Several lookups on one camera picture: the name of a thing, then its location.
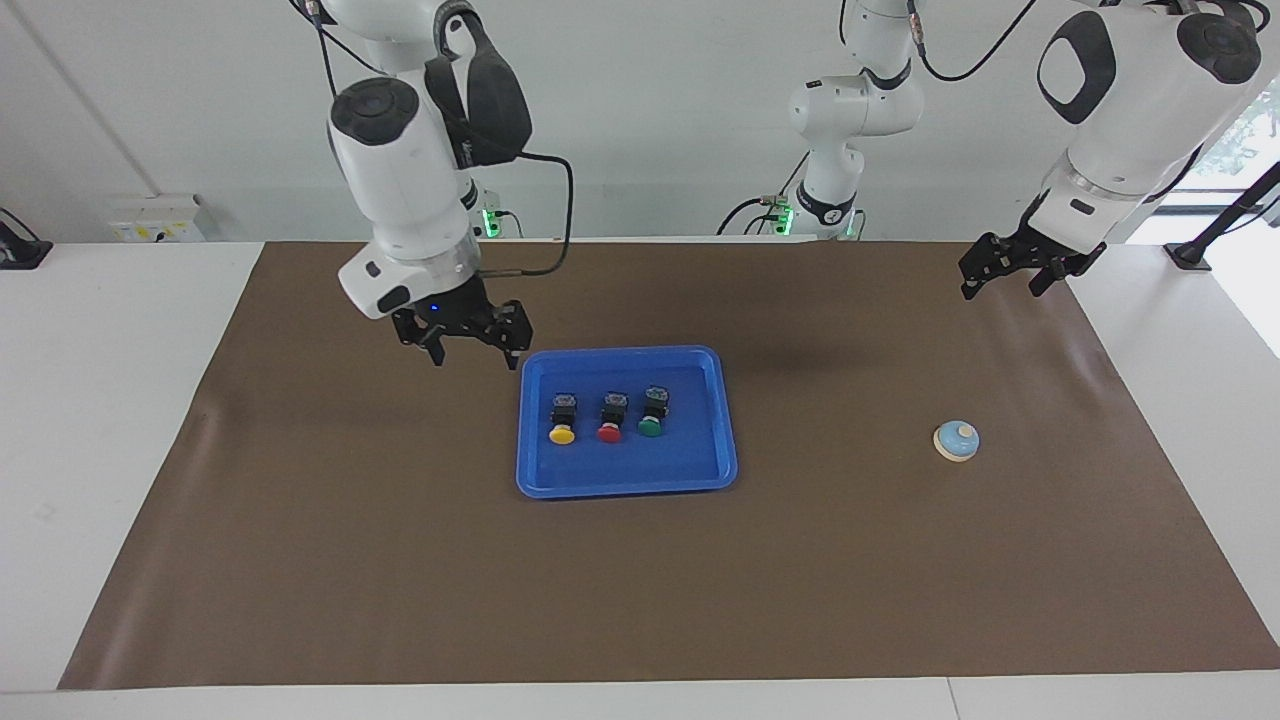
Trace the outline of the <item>white wall socket box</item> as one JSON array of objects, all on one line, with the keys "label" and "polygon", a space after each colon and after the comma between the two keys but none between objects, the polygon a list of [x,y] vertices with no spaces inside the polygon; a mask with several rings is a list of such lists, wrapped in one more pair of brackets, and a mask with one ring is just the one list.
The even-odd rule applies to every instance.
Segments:
[{"label": "white wall socket box", "polygon": [[212,227],[195,193],[110,197],[108,225],[123,243],[202,243]]}]

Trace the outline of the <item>black table clamp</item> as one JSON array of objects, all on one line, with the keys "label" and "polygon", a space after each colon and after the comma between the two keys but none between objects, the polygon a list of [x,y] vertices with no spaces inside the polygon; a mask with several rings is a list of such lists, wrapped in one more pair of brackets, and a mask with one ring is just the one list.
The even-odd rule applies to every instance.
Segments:
[{"label": "black table clamp", "polygon": [[0,270],[33,270],[52,251],[17,214],[0,206]]}]

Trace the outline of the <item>light blue desk bell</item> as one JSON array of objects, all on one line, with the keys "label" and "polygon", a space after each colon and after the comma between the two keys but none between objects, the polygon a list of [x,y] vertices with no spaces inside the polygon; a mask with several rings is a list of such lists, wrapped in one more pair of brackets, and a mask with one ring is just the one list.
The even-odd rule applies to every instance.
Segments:
[{"label": "light blue desk bell", "polygon": [[980,448],[978,429],[964,420],[950,420],[936,427],[932,442],[938,455],[951,462],[965,462]]}]

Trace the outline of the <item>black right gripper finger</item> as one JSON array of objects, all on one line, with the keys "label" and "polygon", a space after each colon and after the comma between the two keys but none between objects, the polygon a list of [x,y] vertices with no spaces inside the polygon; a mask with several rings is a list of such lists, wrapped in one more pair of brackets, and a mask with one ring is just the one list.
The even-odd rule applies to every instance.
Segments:
[{"label": "black right gripper finger", "polygon": [[404,346],[412,346],[424,351],[435,366],[443,366],[445,350],[442,343],[444,327],[438,324],[422,324],[413,309],[403,307],[392,313],[392,322],[396,333]]},{"label": "black right gripper finger", "polygon": [[518,369],[522,356],[532,345],[532,323],[518,300],[489,309],[483,342],[500,351],[511,372]]}]

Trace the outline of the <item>brown table mat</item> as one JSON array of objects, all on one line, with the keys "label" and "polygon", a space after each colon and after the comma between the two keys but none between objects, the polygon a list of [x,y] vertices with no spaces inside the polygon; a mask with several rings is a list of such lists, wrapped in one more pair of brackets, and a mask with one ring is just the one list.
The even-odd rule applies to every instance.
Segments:
[{"label": "brown table mat", "polygon": [[261,251],[61,688],[1280,667],[1065,286],[965,301],[945,243],[575,249],[493,292],[540,348],[717,351],[740,473],[538,501],[517,375],[401,346],[353,251]]}]

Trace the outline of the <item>black stand with pole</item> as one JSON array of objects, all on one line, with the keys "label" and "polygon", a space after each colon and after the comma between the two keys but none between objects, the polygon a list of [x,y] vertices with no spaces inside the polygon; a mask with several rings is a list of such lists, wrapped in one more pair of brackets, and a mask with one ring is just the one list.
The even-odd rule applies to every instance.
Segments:
[{"label": "black stand with pole", "polygon": [[1244,229],[1277,209],[1280,209],[1280,161],[1274,163],[1194,238],[1181,243],[1166,243],[1164,251],[1174,265],[1184,272],[1211,272],[1212,266],[1204,256],[1216,240]]}]

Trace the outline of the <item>blue plastic tray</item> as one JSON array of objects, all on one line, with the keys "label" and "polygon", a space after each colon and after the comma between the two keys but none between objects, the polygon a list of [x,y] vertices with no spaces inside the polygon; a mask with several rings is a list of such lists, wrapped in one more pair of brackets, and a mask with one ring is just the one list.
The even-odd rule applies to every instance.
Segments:
[{"label": "blue plastic tray", "polygon": [[[659,437],[637,429],[644,391],[669,391]],[[622,441],[596,438],[605,392],[628,396]],[[550,405],[579,402],[571,445],[553,445]],[[531,498],[594,498],[723,489],[739,475],[739,454],[719,356],[701,345],[576,348],[534,354],[521,375],[515,482]]]}]

